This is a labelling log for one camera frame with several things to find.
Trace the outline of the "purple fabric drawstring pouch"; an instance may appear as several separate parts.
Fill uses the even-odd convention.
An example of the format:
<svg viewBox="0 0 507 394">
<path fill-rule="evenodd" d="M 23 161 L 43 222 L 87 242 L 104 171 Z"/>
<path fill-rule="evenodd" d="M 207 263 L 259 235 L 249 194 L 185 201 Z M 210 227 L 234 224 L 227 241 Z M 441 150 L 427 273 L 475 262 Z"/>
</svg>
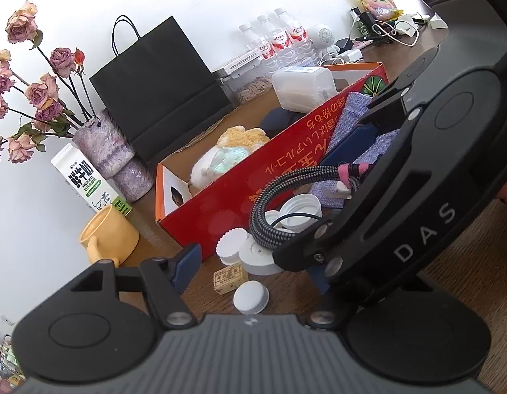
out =
<svg viewBox="0 0 507 394">
<path fill-rule="evenodd" d="M 341 117 L 334 129 L 334 134 L 327 147 L 330 152 L 336 145 L 342 142 L 350 133 L 357 121 L 366 113 L 367 105 L 372 98 L 358 92 L 349 92 L 345 101 Z M 373 164 L 379 155 L 383 154 L 391 145 L 391 142 L 397 135 L 398 130 L 394 130 L 376 137 L 373 144 L 366 138 L 349 140 L 348 144 L 341 147 L 341 153 L 335 152 L 334 165 L 340 163 Z M 322 207 L 342 208 L 345 200 L 334 197 L 334 189 L 337 181 L 316 182 L 311 187 L 311 194 L 315 195 Z"/>
</svg>

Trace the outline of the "large ridged white cap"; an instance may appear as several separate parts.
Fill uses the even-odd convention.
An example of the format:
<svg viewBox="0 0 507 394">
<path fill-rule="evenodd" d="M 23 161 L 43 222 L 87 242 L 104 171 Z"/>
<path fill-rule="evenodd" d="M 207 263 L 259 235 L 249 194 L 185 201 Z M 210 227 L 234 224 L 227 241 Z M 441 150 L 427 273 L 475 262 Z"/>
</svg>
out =
<svg viewBox="0 0 507 394">
<path fill-rule="evenodd" d="M 249 233 L 243 228 L 234 228 L 227 231 L 217 243 L 216 255 L 226 266 L 237 263 L 240 248 L 249 237 Z"/>
</svg>

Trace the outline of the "cotton swab plastic box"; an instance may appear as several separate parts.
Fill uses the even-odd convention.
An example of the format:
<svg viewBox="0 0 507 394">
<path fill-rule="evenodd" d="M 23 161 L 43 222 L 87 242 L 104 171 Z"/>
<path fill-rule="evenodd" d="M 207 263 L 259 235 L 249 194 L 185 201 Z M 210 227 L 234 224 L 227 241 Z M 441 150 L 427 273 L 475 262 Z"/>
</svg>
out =
<svg viewBox="0 0 507 394">
<path fill-rule="evenodd" d="M 334 77 L 327 68 L 287 67 L 271 77 L 280 107 L 308 114 L 336 96 Z"/>
</svg>

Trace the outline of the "navy blue zip pouch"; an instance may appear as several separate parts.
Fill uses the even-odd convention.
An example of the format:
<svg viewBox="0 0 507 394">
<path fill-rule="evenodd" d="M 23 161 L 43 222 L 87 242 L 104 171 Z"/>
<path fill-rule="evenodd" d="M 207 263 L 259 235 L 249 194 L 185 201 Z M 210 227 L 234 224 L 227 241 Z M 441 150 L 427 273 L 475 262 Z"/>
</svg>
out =
<svg viewBox="0 0 507 394">
<path fill-rule="evenodd" d="M 287 127 L 304 117 L 303 113 L 289 111 L 281 107 L 272 109 L 261 120 L 259 127 L 266 133 L 267 137 L 273 139 Z"/>
</svg>

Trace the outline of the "green white mesh bundle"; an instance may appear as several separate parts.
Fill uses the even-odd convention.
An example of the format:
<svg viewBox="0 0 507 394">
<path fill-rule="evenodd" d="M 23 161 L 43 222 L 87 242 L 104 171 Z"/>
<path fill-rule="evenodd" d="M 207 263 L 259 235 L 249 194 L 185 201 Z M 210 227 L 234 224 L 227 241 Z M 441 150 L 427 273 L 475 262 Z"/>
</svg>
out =
<svg viewBox="0 0 507 394">
<path fill-rule="evenodd" d="M 202 169 L 202 172 L 212 178 L 218 178 L 246 159 L 250 152 L 244 147 L 215 146 L 207 154 L 209 155 L 209 163 Z"/>
</svg>

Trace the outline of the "yellow white plush toy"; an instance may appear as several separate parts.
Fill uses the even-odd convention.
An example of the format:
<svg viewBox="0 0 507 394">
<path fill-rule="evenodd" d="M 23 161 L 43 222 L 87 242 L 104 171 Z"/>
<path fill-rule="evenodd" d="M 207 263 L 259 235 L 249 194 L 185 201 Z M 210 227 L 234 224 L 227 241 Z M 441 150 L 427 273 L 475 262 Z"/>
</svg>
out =
<svg viewBox="0 0 507 394">
<path fill-rule="evenodd" d="M 190 183 L 201 190 L 234 168 L 269 141 L 261 128 L 246 130 L 242 125 L 228 128 L 215 146 L 206 151 L 195 163 Z"/>
</svg>

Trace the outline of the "open white jar lid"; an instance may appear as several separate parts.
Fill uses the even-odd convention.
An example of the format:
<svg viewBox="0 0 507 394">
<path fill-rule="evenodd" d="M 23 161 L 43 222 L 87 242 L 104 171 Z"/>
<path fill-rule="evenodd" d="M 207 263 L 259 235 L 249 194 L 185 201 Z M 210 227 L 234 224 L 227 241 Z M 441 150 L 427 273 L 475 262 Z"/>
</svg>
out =
<svg viewBox="0 0 507 394">
<path fill-rule="evenodd" d="M 299 233 L 322 218 L 322 207 L 315 195 L 299 194 L 286 201 L 279 213 L 283 226 Z"/>
</svg>

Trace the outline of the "white charger adapter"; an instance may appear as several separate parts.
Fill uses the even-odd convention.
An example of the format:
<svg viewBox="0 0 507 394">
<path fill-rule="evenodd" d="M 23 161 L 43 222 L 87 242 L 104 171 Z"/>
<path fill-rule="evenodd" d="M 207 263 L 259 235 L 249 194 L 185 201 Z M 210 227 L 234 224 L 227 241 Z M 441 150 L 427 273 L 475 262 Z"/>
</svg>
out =
<svg viewBox="0 0 507 394">
<path fill-rule="evenodd" d="M 341 53 L 338 57 L 335 58 L 336 63 L 356 63 L 359 60 L 363 59 L 362 52 L 360 49 L 351 49 Z"/>
</svg>

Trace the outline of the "small white bottle cap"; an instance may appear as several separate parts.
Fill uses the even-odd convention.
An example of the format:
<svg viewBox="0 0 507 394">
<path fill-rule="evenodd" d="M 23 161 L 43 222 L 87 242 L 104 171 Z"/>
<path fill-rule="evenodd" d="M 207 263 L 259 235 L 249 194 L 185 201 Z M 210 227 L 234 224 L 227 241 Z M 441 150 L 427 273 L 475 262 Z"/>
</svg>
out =
<svg viewBox="0 0 507 394">
<path fill-rule="evenodd" d="M 235 308 L 244 315 L 260 314 L 269 302 L 269 291 L 259 281 L 251 280 L 239 286 L 233 297 Z"/>
</svg>

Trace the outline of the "yellow ceramic mug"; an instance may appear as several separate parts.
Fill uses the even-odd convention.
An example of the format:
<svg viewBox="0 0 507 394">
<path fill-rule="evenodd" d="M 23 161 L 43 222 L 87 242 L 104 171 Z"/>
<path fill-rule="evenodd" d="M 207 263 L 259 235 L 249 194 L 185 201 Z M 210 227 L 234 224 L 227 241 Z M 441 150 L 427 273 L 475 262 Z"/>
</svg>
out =
<svg viewBox="0 0 507 394">
<path fill-rule="evenodd" d="M 139 239 L 138 230 L 113 205 L 109 205 L 88 222 L 79 242 L 91 263 L 111 260 L 118 268 L 133 253 Z"/>
</svg>

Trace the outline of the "black power adapter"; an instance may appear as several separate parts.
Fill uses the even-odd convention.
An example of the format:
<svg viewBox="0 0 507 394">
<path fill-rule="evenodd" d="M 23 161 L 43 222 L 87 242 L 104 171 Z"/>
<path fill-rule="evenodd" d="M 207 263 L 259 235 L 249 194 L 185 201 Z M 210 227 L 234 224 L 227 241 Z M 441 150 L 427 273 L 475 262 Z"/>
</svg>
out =
<svg viewBox="0 0 507 394">
<path fill-rule="evenodd" d="M 335 42 L 335 46 L 338 49 L 339 53 L 342 54 L 347 52 L 353 48 L 353 42 L 350 38 L 345 37 Z"/>
</svg>

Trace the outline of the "water bottle right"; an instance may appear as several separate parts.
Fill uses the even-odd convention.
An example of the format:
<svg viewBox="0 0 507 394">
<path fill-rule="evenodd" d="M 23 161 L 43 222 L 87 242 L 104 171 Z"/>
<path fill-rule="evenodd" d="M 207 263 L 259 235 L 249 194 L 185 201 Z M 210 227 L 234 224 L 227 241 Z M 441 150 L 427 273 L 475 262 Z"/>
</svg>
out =
<svg viewBox="0 0 507 394">
<path fill-rule="evenodd" d="M 275 10 L 275 14 L 284 25 L 286 32 L 292 41 L 293 47 L 299 54 L 302 63 L 306 66 L 317 66 L 317 52 L 314 49 L 307 30 L 303 24 L 290 15 L 286 9 L 277 8 Z"/>
</svg>

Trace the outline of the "clear snack storage container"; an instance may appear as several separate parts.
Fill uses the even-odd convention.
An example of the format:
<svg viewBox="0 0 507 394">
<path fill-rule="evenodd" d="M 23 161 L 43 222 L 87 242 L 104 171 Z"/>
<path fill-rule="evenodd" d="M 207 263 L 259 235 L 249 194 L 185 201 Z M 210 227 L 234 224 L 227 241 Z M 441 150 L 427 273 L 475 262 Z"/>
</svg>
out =
<svg viewBox="0 0 507 394">
<path fill-rule="evenodd" d="M 235 107 L 255 99 L 272 88 L 271 78 L 261 66 L 246 71 L 237 70 L 229 76 L 219 78 L 218 82 Z"/>
</svg>

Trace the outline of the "purple textured vase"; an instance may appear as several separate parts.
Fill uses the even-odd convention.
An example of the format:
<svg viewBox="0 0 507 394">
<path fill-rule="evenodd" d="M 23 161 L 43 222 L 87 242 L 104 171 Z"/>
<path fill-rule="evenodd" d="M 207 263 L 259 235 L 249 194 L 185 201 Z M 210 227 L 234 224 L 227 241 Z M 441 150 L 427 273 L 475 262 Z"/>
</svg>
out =
<svg viewBox="0 0 507 394">
<path fill-rule="evenodd" d="M 153 173 L 137 156 L 134 148 L 107 109 L 88 120 L 74 133 L 72 141 L 107 180 L 112 180 L 130 203 L 153 188 Z"/>
</svg>

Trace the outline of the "white box on container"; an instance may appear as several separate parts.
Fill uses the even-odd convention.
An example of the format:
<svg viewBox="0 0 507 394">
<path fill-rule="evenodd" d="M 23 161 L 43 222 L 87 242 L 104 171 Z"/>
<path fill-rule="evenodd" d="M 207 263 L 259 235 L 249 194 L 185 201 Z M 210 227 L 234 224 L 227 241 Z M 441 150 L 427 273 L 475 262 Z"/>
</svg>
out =
<svg viewBox="0 0 507 394">
<path fill-rule="evenodd" d="M 260 57 L 261 52 L 259 50 L 249 50 L 246 53 L 236 56 L 232 60 L 225 62 L 223 66 L 216 70 L 216 73 L 220 76 L 229 76 L 237 69 L 242 68 L 252 61 L 258 60 Z"/>
</svg>

